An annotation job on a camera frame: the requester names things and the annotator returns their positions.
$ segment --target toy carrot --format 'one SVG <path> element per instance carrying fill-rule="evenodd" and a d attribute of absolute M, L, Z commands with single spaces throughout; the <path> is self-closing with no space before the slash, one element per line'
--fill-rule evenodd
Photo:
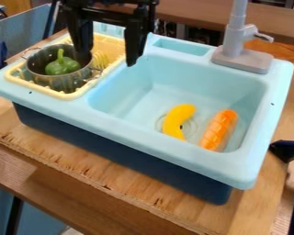
<path fill-rule="evenodd" d="M 233 134 L 239 116 L 232 110 L 223 110 L 209 123 L 199 146 L 210 151 L 223 151 Z"/>

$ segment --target green pepper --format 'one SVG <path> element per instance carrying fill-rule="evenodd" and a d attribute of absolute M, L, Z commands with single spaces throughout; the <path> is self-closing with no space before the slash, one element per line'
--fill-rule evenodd
<path fill-rule="evenodd" d="M 50 62 L 45 68 L 47 75 L 62 75 L 72 73 L 81 68 L 79 62 L 76 62 L 69 57 L 65 57 L 63 54 L 64 50 L 59 49 L 58 59 L 54 62 Z"/>

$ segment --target sink basin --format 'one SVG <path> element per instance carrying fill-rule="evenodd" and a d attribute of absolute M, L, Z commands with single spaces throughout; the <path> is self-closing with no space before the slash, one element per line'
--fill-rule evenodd
<path fill-rule="evenodd" d="M 194 104 L 198 111 L 183 127 L 187 141 L 194 145 L 214 115 L 232 109 L 240 121 L 225 151 L 236 151 L 264 97 L 266 83 L 253 74 L 210 65 L 151 52 L 136 66 L 111 75 L 89 95 L 88 103 L 153 132 L 161 132 L 164 116 L 174 106 Z"/>
<path fill-rule="evenodd" d="M 150 35 L 135 66 L 122 62 L 79 98 L 66 101 L 31 92 L 5 80 L 5 70 L 0 71 L 0 95 L 226 185 L 248 189 L 266 155 L 294 68 L 290 62 L 274 60 L 265 75 L 239 71 L 212 63 L 215 50 Z M 165 114 L 181 103 L 197 107 L 182 127 L 187 141 L 161 133 Z M 209 121 L 223 109 L 240 116 L 225 151 L 200 148 L 198 141 Z"/>

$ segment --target gray faucet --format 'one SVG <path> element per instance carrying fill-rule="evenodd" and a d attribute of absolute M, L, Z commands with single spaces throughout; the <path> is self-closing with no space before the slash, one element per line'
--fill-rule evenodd
<path fill-rule="evenodd" d="M 243 46 L 251 39 L 273 42 L 274 39 L 258 32 L 255 25 L 245 25 L 245 12 L 248 0 L 234 0 L 230 22 L 226 27 L 223 45 L 211 57 L 214 63 L 252 73 L 268 73 L 274 57 Z"/>

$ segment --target wooden table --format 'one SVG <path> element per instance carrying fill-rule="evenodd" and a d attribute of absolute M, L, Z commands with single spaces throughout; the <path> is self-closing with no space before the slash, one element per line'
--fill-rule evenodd
<path fill-rule="evenodd" d="M 232 0 L 160 0 L 157 17 L 189 26 L 223 31 L 228 24 Z M 112 6 L 109 9 L 130 12 L 132 6 Z M 294 10 L 249 3 L 246 23 L 257 25 L 260 31 L 275 41 L 294 44 Z"/>
<path fill-rule="evenodd" d="M 279 139 L 294 140 L 294 83 Z M 88 168 L 70 164 L 86 160 Z M 286 175 L 268 153 L 252 190 L 233 190 L 225 206 L 213 206 L 22 125 L 0 97 L 0 185 L 85 234 L 269 234 Z"/>

